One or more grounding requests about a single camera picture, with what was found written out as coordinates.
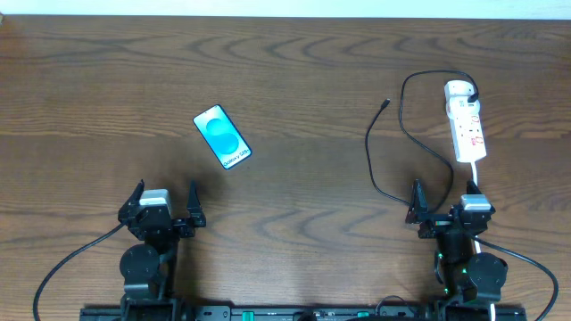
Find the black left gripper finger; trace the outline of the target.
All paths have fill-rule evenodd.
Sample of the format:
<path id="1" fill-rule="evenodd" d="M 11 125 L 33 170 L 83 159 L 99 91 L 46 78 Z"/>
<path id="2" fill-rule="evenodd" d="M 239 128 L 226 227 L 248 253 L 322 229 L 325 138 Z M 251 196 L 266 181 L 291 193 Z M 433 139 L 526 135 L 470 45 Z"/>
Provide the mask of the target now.
<path id="1" fill-rule="evenodd" d="M 127 209 L 135 208 L 139 205 L 139 200 L 144 190 L 145 190 L 145 182 L 143 179 L 141 179 L 137 183 L 137 186 L 135 187 L 133 193 L 126 200 Z"/>
<path id="2" fill-rule="evenodd" d="M 195 181 L 192 181 L 189 186 L 186 210 L 191 218 L 203 216 L 203 208 L 198 198 Z"/>

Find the blue Galaxy smartphone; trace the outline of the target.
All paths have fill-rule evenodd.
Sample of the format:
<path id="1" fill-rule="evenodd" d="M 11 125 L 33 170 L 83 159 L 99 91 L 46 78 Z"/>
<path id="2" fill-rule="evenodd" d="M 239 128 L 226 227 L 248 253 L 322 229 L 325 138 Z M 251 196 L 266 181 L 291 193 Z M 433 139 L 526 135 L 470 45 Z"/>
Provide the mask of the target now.
<path id="1" fill-rule="evenodd" d="M 251 147 L 221 105 L 198 114 L 193 123 L 223 169 L 230 170 L 252 155 Z"/>

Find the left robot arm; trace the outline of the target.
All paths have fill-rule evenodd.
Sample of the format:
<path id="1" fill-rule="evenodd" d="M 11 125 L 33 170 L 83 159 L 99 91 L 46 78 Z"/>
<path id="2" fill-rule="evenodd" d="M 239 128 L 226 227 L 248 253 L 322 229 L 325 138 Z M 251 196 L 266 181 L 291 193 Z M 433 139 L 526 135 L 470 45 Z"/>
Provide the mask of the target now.
<path id="1" fill-rule="evenodd" d="M 169 191 L 146 190 L 143 181 L 119 209 L 119 222 L 140 242 L 120 259 L 122 320 L 195 319 L 194 308 L 173 291 L 179 242 L 206 226 L 194 183 L 189 187 L 186 211 L 185 217 L 173 218 Z"/>

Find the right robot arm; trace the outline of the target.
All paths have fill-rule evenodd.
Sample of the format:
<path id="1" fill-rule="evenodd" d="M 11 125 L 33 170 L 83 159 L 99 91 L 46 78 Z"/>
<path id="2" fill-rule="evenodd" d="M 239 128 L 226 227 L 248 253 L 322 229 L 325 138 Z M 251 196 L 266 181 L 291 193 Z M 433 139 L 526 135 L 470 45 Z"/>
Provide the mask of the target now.
<path id="1" fill-rule="evenodd" d="M 487 230 L 494 213 L 495 208 L 471 180 L 467 192 L 448 213 L 433 213 L 420 181 L 414 181 L 405 222 L 418 226 L 420 239 L 435 239 L 437 243 L 434 272 L 445 287 L 445 297 L 432 304 L 436 320 L 495 318 L 492 304 L 501 300 L 508 265 L 491 253 L 477 252 L 474 241 Z"/>

